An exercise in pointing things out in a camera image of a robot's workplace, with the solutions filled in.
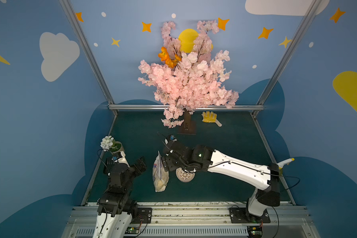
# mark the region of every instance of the circuit board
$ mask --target circuit board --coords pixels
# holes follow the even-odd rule
[[[126,234],[139,234],[139,227],[137,227],[137,226],[127,227]]]

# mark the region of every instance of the yellow glove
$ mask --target yellow glove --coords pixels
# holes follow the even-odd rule
[[[215,122],[218,126],[222,126],[222,124],[217,120],[217,114],[214,112],[207,111],[206,113],[202,113],[202,121],[203,122]]]

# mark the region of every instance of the yellow cloud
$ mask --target yellow cloud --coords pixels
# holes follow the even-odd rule
[[[357,72],[340,73],[333,80],[333,88],[357,112]]]

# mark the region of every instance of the yellow moon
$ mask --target yellow moon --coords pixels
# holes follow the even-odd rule
[[[198,32],[193,29],[186,29],[180,33],[178,39],[181,41],[181,50],[190,53],[195,45],[193,41],[197,38]]]

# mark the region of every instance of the plant pot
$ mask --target plant pot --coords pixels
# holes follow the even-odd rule
[[[113,154],[113,155],[114,155],[115,153],[119,152],[119,151],[124,151],[123,145],[122,145],[122,143],[119,142],[119,141],[115,141],[113,147],[115,147],[115,148],[114,148],[114,149],[112,149],[112,148],[110,149],[110,152],[111,152],[111,154]]]

